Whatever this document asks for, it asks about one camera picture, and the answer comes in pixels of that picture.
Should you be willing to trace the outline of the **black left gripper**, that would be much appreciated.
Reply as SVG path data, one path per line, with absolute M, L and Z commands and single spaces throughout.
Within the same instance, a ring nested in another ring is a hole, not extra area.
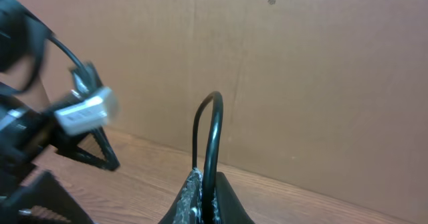
M 34 160 L 48 146 L 66 158 L 99 169 L 115 171 L 119 166 L 103 128 L 69 136 L 54 112 L 77 104 L 88 93 L 102 87 L 90 62 L 71 70 L 77 92 L 37 112 L 15 97 L 1 98 L 1 222 L 2 223 L 91 223 L 79 206 L 49 171 L 29 185 L 22 182 L 36 169 Z

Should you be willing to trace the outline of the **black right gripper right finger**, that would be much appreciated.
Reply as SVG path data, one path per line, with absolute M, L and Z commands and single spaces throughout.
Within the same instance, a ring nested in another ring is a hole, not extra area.
M 254 224 L 222 172 L 216 175 L 215 192 L 222 224 Z

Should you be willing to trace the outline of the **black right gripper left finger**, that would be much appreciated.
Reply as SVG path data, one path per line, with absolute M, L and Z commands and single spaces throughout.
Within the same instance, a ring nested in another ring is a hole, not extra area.
M 189 173 L 173 204 L 159 224 L 198 224 L 201 218 L 202 173 L 194 168 Z

